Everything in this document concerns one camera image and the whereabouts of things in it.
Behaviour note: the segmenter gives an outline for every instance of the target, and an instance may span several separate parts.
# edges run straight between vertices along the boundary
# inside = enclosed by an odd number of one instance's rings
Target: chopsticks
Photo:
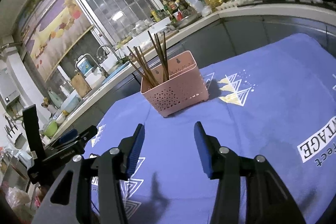
[[[150,32],[148,31],[149,37],[152,41],[152,44],[155,48],[155,51],[157,52],[157,56],[159,57],[161,64],[162,64],[162,71],[163,71],[163,82],[166,82],[169,80],[169,72],[168,72],[168,60],[167,60],[167,44],[166,44],[166,35],[163,34],[163,45],[161,47],[159,36],[157,33],[154,34],[154,39],[151,36]],[[151,69],[148,66],[148,63],[145,59],[145,56],[141,50],[140,47],[133,47],[134,52],[130,49],[130,47],[127,46],[127,49],[130,51],[130,57],[125,55],[125,57],[128,59],[128,61],[132,64],[132,66],[135,68],[135,70],[139,73],[139,75],[147,81],[149,84],[149,87],[152,89],[159,85],[158,81],[154,77]],[[134,59],[140,67],[143,70],[143,73],[136,67],[136,65],[132,62],[131,59]]]

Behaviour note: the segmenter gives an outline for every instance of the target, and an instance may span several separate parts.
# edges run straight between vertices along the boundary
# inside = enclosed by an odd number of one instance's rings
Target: metal screw
[[[113,148],[110,149],[110,154],[111,155],[116,155],[119,152],[120,152],[120,150],[118,148],[116,148],[116,147],[113,147]]]
[[[266,160],[265,157],[262,155],[258,155],[256,159],[257,159],[257,162],[264,162]]]
[[[222,154],[227,154],[230,152],[230,149],[228,149],[227,147],[225,146],[222,146],[220,149],[219,149],[219,152],[222,153]]]
[[[76,156],[73,156],[72,160],[74,162],[79,162],[80,160],[82,159],[82,156],[81,155],[76,155]]]

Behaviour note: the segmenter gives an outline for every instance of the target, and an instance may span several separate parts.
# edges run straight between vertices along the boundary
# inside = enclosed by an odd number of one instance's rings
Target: water heater
[[[20,96],[7,68],[0,70],[0,101],[6,108]]]

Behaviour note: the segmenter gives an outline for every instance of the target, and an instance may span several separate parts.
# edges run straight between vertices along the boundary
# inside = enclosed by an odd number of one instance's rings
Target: blue tablecloth
[[[121,182],[129,222],[208,223],[218,181],[202,170],[193,132],[201,121],[207,134],[238,155],[266,156],[307,223],[315,223],[336,194],[335,58],[313,38],[295,34],[201,73],[207,102],[163,118],[134,94],[109,109],[85,148],[85,158],[100,155],[145,125],[137,170]],[[99,207],[94,184],[92,200]],[[245,212],[242,184],[242,220]]]

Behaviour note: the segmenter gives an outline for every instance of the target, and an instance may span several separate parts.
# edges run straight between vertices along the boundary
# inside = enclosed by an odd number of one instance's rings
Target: wall
[[[0,70],[6,68],[6,63],[2,60],[2,57],[0,55]],[[4,129],[4,126],[7,124],[6,119],[4,118],[5,114],[5,109],[0,103],[0,146],[4,146],[7,142],[8,139],[6,137],[6,131]]]
[[[4,44],[11,42],[13,42],[11,35],[3,38]],[[16,48],[12,47],[5,49],[3,55],[5,56],[8,72],[10,73],[21,94],[21,99],[24,102],[24,106],[30,106],[33,104],[36,105],[39,125],[41,128],[44,124],[47,123],[48,118],[50,117],[50,112],[41,106],[41,103],[43,102],[43,96],[41,92],[38,90],[30,75],[28,74]]]

